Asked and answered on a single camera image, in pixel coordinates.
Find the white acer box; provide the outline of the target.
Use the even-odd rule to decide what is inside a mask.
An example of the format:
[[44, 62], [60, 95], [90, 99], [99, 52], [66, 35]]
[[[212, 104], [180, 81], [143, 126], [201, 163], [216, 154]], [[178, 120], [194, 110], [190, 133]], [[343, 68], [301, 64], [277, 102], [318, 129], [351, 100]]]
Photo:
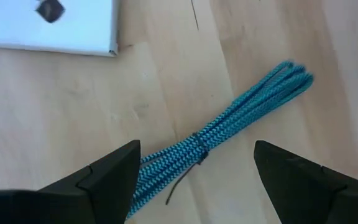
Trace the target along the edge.
[[0, 0], [0, 48], [115, 57], [120, 0]]

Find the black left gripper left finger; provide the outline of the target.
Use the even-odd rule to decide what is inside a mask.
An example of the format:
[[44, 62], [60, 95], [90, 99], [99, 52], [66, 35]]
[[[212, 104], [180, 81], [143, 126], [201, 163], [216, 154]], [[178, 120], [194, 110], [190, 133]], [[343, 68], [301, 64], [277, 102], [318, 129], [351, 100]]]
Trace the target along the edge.
[[133, 140], [40, 190], [0, 190], [0, 224], [124, 224], [139, 169]]

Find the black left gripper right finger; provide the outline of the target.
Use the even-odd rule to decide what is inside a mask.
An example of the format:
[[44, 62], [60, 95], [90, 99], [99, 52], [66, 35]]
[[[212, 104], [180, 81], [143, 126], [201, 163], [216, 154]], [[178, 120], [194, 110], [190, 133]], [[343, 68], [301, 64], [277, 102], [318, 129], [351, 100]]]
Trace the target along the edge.
[[258, 140], [254, 161], [282, 224], [358, 224], [358, 180]]

